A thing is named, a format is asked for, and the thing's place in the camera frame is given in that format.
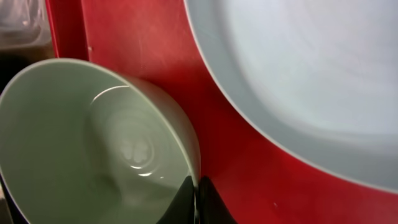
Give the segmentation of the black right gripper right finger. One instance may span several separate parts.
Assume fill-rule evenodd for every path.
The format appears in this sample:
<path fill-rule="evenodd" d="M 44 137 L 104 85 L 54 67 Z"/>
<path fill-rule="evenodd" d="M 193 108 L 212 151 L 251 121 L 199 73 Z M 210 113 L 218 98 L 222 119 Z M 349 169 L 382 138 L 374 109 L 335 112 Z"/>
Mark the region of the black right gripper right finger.
<path fill-rule="evenodd" d="M 200 224 L 237 224 L 211 179 L 203 176 L 198 186 Z"/>

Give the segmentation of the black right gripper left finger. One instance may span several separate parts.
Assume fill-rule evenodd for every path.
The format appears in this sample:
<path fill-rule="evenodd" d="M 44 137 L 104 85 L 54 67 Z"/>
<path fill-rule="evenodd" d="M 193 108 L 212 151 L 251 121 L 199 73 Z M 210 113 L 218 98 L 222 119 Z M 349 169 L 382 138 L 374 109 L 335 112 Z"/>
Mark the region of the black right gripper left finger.
<path fill-rule="evenodd" d="M 195 188 L 192 177 L 187 176 L 157 224 L 194 224 Z"/>

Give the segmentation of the green bowl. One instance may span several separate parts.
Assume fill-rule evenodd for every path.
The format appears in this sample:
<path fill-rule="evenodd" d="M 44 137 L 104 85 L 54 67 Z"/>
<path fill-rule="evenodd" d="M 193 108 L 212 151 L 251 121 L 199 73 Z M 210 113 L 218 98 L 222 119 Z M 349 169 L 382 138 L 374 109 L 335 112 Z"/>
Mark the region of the green bowl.
<path fill-rule="evenodd" d="M 70 58 L 17 73 L 1 93 L 1 176 L 29 223 L 157 223 L 200 148 L 161 88 Z"/>

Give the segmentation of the light blue plate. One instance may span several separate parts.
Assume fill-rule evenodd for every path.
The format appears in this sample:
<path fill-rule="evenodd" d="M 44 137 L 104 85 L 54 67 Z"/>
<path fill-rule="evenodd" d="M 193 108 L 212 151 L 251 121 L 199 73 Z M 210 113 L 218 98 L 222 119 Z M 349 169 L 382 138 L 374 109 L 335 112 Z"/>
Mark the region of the light blue plate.
<path fill-rule="evenodd" d="M 218 88 L 259 133 L 335 177 L 397 192 L 397 1 L 185 1 Z"/>

